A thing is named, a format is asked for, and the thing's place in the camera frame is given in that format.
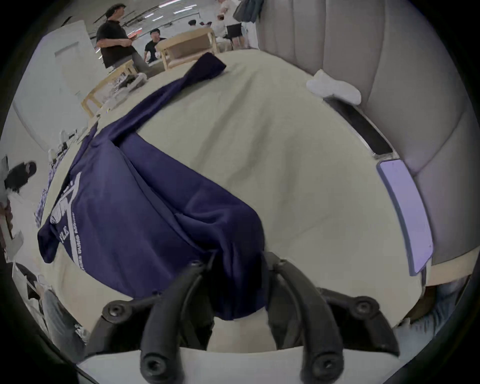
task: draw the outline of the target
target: gray upholstered headboard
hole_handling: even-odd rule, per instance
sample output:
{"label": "gray upholstered headboard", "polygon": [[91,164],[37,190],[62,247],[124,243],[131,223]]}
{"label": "gray upholstered headboard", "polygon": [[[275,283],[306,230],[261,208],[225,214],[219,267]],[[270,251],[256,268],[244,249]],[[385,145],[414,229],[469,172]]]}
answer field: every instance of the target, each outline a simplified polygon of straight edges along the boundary
{"label": "gray upholstered headboard", "polygon": [[406,0],[264,0],[261,50],[356,86],[361,108],[413,175],[433,264],[480,245],[480,129],[428,21]]}

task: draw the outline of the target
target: blue jeans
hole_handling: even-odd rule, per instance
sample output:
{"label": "blue jeans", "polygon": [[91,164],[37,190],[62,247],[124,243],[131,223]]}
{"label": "blue jeans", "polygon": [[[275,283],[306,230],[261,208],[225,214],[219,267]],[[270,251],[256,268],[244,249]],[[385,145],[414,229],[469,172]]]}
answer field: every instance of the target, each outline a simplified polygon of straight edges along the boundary
{"label": "blue jeans", "polygon": [[78,322],[52,291],[45,291],[41,302],[52,343],[71,362],[75,364],[81,362],[84,359],[85,343],[76,333]]}
{"label": "blue jeans", "polygon": [[460,292],[467,278],[437,286],[433,309],[425,316],[410,323],[405,319],[393,329],[400,348],[400,360],[412,360],[427,346],[453,313]]}

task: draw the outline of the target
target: black shorts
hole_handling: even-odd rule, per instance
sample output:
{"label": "black shorts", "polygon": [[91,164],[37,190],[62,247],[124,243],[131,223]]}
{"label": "black shorts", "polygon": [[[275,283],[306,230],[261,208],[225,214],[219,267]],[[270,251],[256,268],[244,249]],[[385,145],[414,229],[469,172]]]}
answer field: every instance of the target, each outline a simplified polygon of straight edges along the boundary
{"label": "black shorts", "polygon": [[234,37],[242,36],[241,34],[241,24],[233,24],[227,25],[227,36],[229,39],[233,39]]}

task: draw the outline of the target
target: ceiling light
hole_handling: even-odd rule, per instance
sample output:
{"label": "ceiling light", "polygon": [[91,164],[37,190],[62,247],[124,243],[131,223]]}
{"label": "ceiling light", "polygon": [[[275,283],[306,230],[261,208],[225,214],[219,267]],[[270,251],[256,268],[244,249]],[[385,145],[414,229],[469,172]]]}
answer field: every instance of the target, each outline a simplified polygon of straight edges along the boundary
{"label": "ceiling light", "polygon": [[184,9],[181,9],[180,11],[176,11],[174,12],[174,14],[177,14],[177,13],[180,13],[180,12],[185,12],[185,11],[191,11],[193,9],[193,7],[196,7],[197,5],[191,5],[190,7],[186,7]]}
{"label": "ceiling light", "polygon": [[167,1],[166,3],[160,4],[158,7],[159,7],[159,8],[163,8],[163,7],[166,7],[167,5],[174,4],[174,3],[178,3],[179,1],[182,1],[182,0],[171,0],[171,1]]}

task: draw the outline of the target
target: person in white shirt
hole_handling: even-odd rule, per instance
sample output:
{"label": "person in white shirt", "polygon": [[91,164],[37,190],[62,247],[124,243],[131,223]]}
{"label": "person in white shirt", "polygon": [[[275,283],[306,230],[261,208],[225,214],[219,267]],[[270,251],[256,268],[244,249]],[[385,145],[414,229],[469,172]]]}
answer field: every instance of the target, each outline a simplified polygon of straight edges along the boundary
{"label": "person in white shirt", "polygon": [[225,27],[224,15],[217,15],[216,21],[212,23],[211,28],[216,37],[225,38],[227,28]]}
{"label": "person in white shirt", "polygon": [[244,47],[245,38],[242,35],[241,23],[233,18],[237,6],[232,0],[218,0],[218,2],[220,3],[219,15],[224,16],[228,39],[232,41],[234,47]]}

